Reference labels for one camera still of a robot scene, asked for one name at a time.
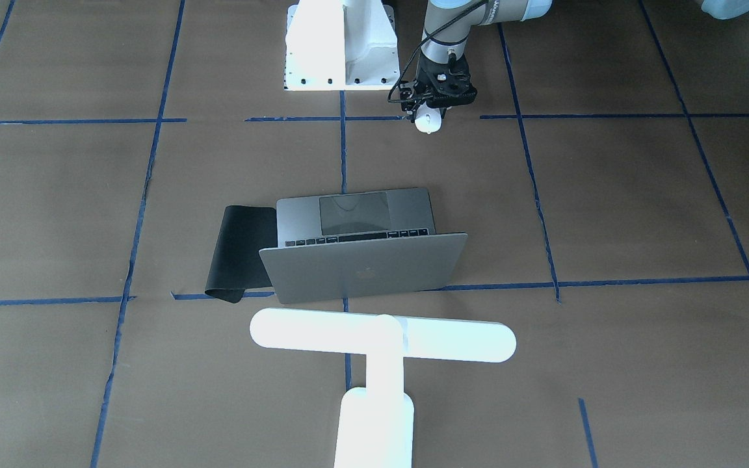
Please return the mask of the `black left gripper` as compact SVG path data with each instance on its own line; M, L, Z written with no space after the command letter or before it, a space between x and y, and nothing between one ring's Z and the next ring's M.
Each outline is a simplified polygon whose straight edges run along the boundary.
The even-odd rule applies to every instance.
M413 82L399 86L401 110L410 115L411 121L419 116L422 105L446 112L449 107L471 104L476 96L466 60L448 63L420 60Z

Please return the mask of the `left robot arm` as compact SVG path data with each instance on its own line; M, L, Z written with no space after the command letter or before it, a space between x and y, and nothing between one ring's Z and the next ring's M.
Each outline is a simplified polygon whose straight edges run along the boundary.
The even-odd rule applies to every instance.
M497 23L533 92L508 119L749 118L749 1L430 1L405 112L470 105L469 35Z

